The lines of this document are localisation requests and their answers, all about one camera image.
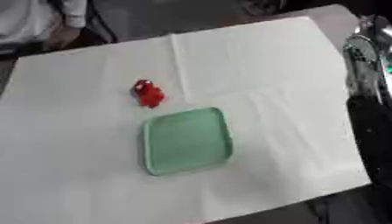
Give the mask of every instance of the floor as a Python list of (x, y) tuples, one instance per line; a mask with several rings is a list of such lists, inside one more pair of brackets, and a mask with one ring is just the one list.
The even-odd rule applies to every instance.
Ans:
[[(247, 19), (236, 0), (95, 1), (120, 41), (214, 28)], [(293, 0), (289, 1), (287, 10), (336, 3), (344, 4), (356, 14), (370, 14), (375, 7), (371, 0)], [(384, 223), (368, 203), (370, 190), (371, 186), (366, 186), (268, 212), (217, 221), (215, 224)]]

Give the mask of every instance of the cable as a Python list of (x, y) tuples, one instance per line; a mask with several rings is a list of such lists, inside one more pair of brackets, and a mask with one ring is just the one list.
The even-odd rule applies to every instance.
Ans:
[(102, 18), (101, 14), (97, 10), (94, 0), (87, 0), (87, 3), (90, 6), (90, 9), (93, 13), (93, 16), (88, 21), (92, 21), (94, 17), (96, 17), (98, 23), (101, 24), (103, 30), (110, 36), (111, 41), (109, 41), (109, 43), (118, 43), (118, 37), (113, 32), (113, 30), (108, 26), (105, 20)]

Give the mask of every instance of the green tray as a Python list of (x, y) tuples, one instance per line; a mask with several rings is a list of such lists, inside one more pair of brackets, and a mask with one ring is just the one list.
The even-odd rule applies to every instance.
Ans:
[(155, 176), (223, 163), (233, 153), (228, 126), (217, 108), (155, 117), (143, 126), (143, 137), (144, 162)]

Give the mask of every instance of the table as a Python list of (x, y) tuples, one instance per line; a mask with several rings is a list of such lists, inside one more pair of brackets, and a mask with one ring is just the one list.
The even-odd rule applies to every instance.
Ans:
[[(21, 59), (0, 101), (0, 220), (215, 221), (368, 184), (345, 75), (307, 17)], [(139, 78), (167, 101), (138, 107), (129, 89)], [(140, 125), (208, 106), (225, 113), (233, 158), (147, 175)]]

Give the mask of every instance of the person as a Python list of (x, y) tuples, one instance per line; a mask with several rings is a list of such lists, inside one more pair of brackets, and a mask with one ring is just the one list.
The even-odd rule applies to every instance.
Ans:
[(86, 25), (86, 8), (87, 0), (0, 0), (0, 55), (37, 43), (42, 49), (69, 45)]

